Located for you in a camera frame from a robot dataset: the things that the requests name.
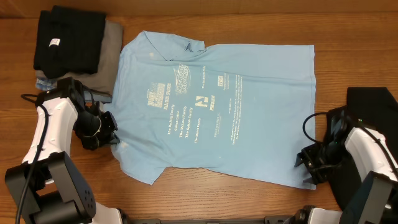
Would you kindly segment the light blue printed t-shirt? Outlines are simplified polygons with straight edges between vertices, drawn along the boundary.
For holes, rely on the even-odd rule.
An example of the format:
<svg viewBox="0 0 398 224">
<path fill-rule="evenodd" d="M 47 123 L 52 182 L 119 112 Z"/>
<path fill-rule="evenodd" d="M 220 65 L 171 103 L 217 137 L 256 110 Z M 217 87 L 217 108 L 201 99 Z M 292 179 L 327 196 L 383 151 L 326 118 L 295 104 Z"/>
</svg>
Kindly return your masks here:
<svg viewBox="0 0 398 224">
<path fill-rule="evenodd" d="M 122 50 L 114 157 L 153 184 L 168 167 L 314 189 L 296 155 L 315 111 L 312 45 L 218 44 L 141 32 Z"/>
</svg>

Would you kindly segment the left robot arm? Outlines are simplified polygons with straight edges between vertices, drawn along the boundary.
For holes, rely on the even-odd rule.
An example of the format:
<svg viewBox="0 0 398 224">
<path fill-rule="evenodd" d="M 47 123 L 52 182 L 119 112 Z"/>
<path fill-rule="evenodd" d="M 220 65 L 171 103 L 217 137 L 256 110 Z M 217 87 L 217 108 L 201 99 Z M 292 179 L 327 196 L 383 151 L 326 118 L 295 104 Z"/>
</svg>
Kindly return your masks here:
<svg viewBox="0 0 398 224">
<path fill-rule="evenodd" d="M 120 223 L 131 221 L 120 208 L 95 200 L 94 193 L 70 159 L 72 134 L 94 151 L 120 142 L 117 122 L 100 101 L 86 105 L 90 88 L 69 77 L 38 95 L 23 94 L 38 114 L 34 139 L 21 165 L 6 171 L 5 183 L 17 205 L 15 222 Z"/>
</svg>

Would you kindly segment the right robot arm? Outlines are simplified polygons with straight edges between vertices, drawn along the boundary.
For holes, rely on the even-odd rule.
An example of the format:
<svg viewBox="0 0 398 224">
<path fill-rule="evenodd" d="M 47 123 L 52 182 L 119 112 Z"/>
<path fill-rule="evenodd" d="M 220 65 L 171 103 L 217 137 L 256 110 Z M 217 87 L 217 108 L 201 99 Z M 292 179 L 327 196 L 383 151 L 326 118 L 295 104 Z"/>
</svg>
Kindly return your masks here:
<svg viewBox="0 0 398 224">
<path fill-rule="evenodd" d="M 296 157 L 309 184 L 328 182 L 339 211 L 306 205 L 286 223 L 397 223 L 397 161 L 376 128 L 346 107 L 324 113 L 327 131 Z"/>
</svg>

